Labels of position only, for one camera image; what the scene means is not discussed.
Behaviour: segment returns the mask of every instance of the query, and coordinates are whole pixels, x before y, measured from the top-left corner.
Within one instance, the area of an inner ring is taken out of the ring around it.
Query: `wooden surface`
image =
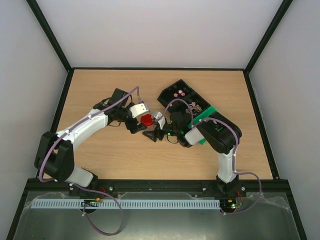
[[[115,88],[129,92],[140,86],[140,96],[151,112],[163,111],[157,98],[179,79],[185,80],[241,129],[237,171],[250,171],[261,179],[272,179],[241,71],[78,69],[71,81],[58,130],[85,116],[93,105],[110,97]],[[133,101],[138,103],[136,94]],[[100,179],[209,180],[215,179],[218,172],[217,153],[208,143],[183,148],[165,138],[153,142],[141,132],[130,134],[124,123],[120,127],[107,126],[88,138],[75,151],[75,163]]]

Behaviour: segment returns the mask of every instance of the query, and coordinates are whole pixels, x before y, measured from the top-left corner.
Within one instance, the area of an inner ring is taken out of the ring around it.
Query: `green plastic piece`
[[[206,110],[204,110],[201,114],[199,114],[198,116],[196,116],[195,119],[193,119],[193,125],[196,125],[200,119],[204,119],[204,118],[207,118],[209,117],[211,114],[213,114],[214,112],[216,112],[217,110],[213,107],[213,106],[210,106],[208,107]],[[199,141],[199,143],[202,145],[206,142],[205,139]]]

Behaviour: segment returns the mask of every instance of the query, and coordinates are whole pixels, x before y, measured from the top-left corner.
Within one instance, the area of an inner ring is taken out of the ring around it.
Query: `robotic arm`
[[[75,124],[64,130],[58,131],[57,133],[48,131],[43,134],[34,166],[40,170],[45,156],[48,154],[48,151],[54,142],[67,133],[56,146],[55,151],[50,153],[44,167],[44,172],[59,182],[66,181],[78,184],[82,187],[88,187],[89,185],[94,184],[94,182],[98,180],[98,177],[75,165],[74,151],[77,147],[93,133],[110,125],[113,121],[119,123],[124,122],[126,128],[132,134],[147,128],[143,123],[139,123],[137,120],[138,116],[149,112],[148,106],[143,102],[139,104],[131,102],[128,106],[125,106],[128,100],[126,98],[111,109],[97,114],[101,110],[104,110],[108,106],[119,101],[126,94],[128,93],[116,88],[110,98],[106,98],[94,105],[93,109]]]
[[[164,135],[175,136],[177,141],[183,147],[190,148],[199,141],[206,139],[211,147],[218,153],[219,169],[217,173],[218,188],[226,194],[238,181],[236,171],[236,158],[234,149],[237,137],[239,143],[242,136],[241,130],[230,120],[225,118],[219,112],[215,111],[209,118],[216,121],[201,121],[195,127],[189,129],[189,121],[179,111],[170,114],[170,123],[160,112],[155,112],[152,117],[156,122],[156,127],[152,131],[144,131],[142,134],[153,140],[162,140]]]

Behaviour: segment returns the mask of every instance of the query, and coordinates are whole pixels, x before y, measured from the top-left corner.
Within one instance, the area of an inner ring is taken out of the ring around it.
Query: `white wall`
[[[0,2],[0,239],[7,237],[41,135],[50,129],[66,79],[25,0]]]
[[[282,0],[38,0],[73,67],[245,68]]]
[[[293,1],[250,74],[280,176],[319,239],[320,1]]]

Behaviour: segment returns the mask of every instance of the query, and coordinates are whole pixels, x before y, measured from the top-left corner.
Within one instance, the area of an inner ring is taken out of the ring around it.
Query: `cable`
[[[207,122],[207,121],[214,121],[214,122],[217,122],[217,123],[220,123],[222,124],[223,126],[225,126],[227,129],[229,129],[229,131],[232,133],[232,135],[234,136],[235,138],[235,145],[234,145],[234,148],[233,148],[233,151],[232,151],[232,171],[237,174],[237,175],[253,175],[256,177],[256,179],[258,180],[258,183],[259,183],[259,193],[258,193],[258,197],[257,199],[255,200],[255,202],[250,206],[248,207],[247,209],[245,210],[242,210],[242,211],[237,211],[237,212],[225,212],[221,209],[221,211],[223,212],[223,215],[236,215],[236,214],[241,214],[241,213],[245,213],[247,211],[249,211],[250,209],[252,209],[256,204],[257,202],[259,201],[259,198],[262,194],[262,185],[261,185],[261,180],[260,178],[258,177],[258,175],[256,175],[255,173],[253,172],[250,172],[250,171],[247,171],[247,172],[237,172],[236,171],[236,151],[237,151],[237,148],[238,148],[238,145],[239,145],[239,140],[238,140],[238,136],[236,134],[236,132],[228,125],[226,124],[224,121],[221,121],[219,119],[216,119],[216,118],[213,118],[213,117],[205,117],[204,119],[202,119],[201,121],[199,121],[194,127],[196,127],[198,124],[201,124],[203,121]]]
[[[221,212],[223,213],[223,215],[237,215],[237,214],[243,214],[243,213],[249,211],[250,209],[252,209],[252,208],[258,203],[258,201],[259,201],[259,199],[260,199],[260,196],[261,196],[261,194],[262,194],[261,180],[260,180],[260,178],[258,177],[258,175],[256,175],[256,174],[253,173],[253,172],[250,172],[250,171],[241,172],[241,173],[235,172],[235,174],[237,174],[237,175],[247,175],[247,174],[250,174],[250,175],[255,176],[256,179],[258,180],[258,183],[259,183],[259,193],[258,193],[258,197],[256,198],[256,200],[254,201],[254,203],[253,203],[250,207],[248,207],[247,209],[242,210],[242,211],[237,211],[237,212],[225,212],[225,211],[223,211],[222,208],[221,208]]]
[[[177,140],[176,142],[170,141],[170,140],[169,140],[169,135],[166,136],[166,139],[167,139],[168,142],[171,143],[171,144],[177,144],[177,143],[179,142],[178,140]]]
[[[129,93],[127,93],[126,95],[124,95],[120,100],[116,101],[114,104],[106,107],[105,109],[102,109],[101,111],[98,111],[94,114],[92,114],[90,117],[87,116],[87,117],[84,117],[83,119],[79,120],[78,122],[76,122],[73,126],[71,126],[68,130],[68,132],[72,132],[72,130],[74,130],[76,127],[78,127],[79,125],[83,124],[84,122],[88,121],[90,118],[94,118],[95,116],[101,114],[101,113],[104,113],[105,111],[108,111],[109,109],[113,108],[114,106],[116,106],[117,104],[121,103],[124,99],[128,98],[132,93],[134,93],[136,91],[137,93],[137,96],[138,96],[138,99],[139,101],[141,101],[141,98],[140,98],[140,95],[139,95],[139,86],[136,86],[133,90],[131,90]],[[65,132],[63,133],[54,143],[53,145],[50,147],[49,151],[47,152],[47,154],[45,155],[44,157],[44,160],[43,160],[43,163],[40,167],[40,171],[39,171],[39,180],[40,182],[42,183],[46,183],[46,182],[49,182],[49,181],[52,181],[54,180],[53,178],[48,178],[48,179],[44,179],[43,176],[44,176],[44,169],[45,169],[45,166],[46,166],[46,163],[51,155],[51,153],[53,152],[53,150],[55,149],[55,147],[58,145],[58,143],[67,135],[68,133]]]
[[[76,186],[77,188],[83,190],[83,191],[86,191],[86,192],[90,192],[90,193],[96,193],[96,194],[103,194],[109,198],[111,198],[119,207],[120,209],[120,212],[121,212],[121,224],[120,224],[120,227],[117,231],[113,232],[113,233],[108,233],[108,232],[105,232],[105,231],[102,231],[100,230],[99,228],[97,228],[94,223],[90,220],[90,218],[87,216],[86,214],[86,207],[89,205],[88,204],[85,204],[84,207],[83,207],[83,215],[82,216],[85,216],[86,219],[89,221],[91,227],[93,227],[94,230],[96,230],[98,233],[102,234],[102,235],[105,235],[105,236],[114,236],[114,235],[117,235],[118,233],[120,233],[122,231],[122,229],[124,228],[125,226],[125,221],[126,221],[126,217],[125,217],[125,213],[124,213],[124,210],[122,209],[120,203],[118,202],[117,199],[115,199],[113,196],[111,196],[110,194],[106,193],[106,192],[103,192],[103,191],[97,191],[97,190],[91,190],[91,189],[87,189],[85,187],[82,187],[78,184],[73,184],[74,186]]]
[[[113,125],[110,125],[110,124],[109,124],[108,126],[117,128],[117,127],[119,127],[120,125],[121,125],[121,122],[119,122],[118,126],[113,126]]]

